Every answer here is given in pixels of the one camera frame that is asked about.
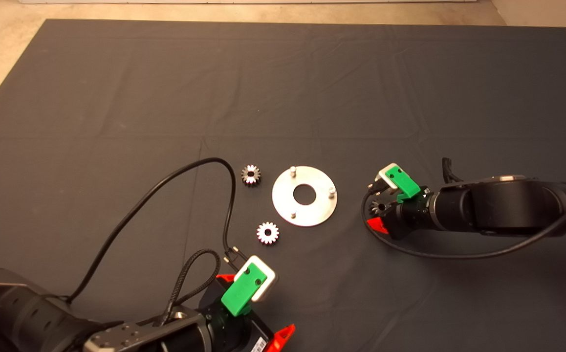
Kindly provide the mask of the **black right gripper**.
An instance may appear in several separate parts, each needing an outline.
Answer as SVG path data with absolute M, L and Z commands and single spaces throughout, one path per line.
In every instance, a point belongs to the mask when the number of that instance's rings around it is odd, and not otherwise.
M 401 203 L 393 202 L 384 212 L 384 221 L 371 218 L 367 220 L 367 225 L 372 231 L 389 235 L 395 240 L 401 240 L 416 230 L 438 230 L 430 210 L 433 196 L 430 189 L 423 189 Z

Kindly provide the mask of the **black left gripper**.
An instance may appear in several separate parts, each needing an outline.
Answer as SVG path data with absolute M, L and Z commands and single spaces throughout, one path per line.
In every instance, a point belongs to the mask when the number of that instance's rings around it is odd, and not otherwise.
M 209 343 L 205 352 L 281 352 L 296 325 L 285 326 L 274 334 L 261 317 L 251 310 L 233 316 L 223 305 L 222 295 L 235 282 L 234 274 L 216 275 L 216 282 L 205 289 L 199 301 L 199 313 L 205 319 Z

